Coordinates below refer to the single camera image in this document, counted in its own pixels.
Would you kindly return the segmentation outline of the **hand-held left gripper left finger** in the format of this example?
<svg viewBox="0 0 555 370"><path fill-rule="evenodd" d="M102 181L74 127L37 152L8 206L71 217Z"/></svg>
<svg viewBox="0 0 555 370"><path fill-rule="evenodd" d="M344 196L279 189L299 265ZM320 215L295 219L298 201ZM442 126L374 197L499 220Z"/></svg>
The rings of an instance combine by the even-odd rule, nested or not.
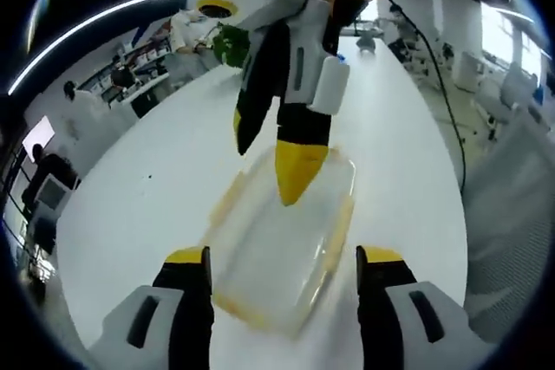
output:
<svg viewBox="0 0 555 370"><path fill-rule="evenodd" d="M176 250L106 315L89 352L99 369L208 369L213 323L210 249Z"/></svg>

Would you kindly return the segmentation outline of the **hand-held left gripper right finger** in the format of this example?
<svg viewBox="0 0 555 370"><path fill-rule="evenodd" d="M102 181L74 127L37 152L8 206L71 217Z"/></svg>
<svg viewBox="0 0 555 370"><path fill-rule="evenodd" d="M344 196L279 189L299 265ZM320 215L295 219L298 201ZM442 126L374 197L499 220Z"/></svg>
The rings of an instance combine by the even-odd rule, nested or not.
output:
<svg viewBox="0 0 555 370"><path fill-rule="evenodd" d="M465 310L397 252L357 246L356 277L365 369L477 369L490 355Z"/></svg>

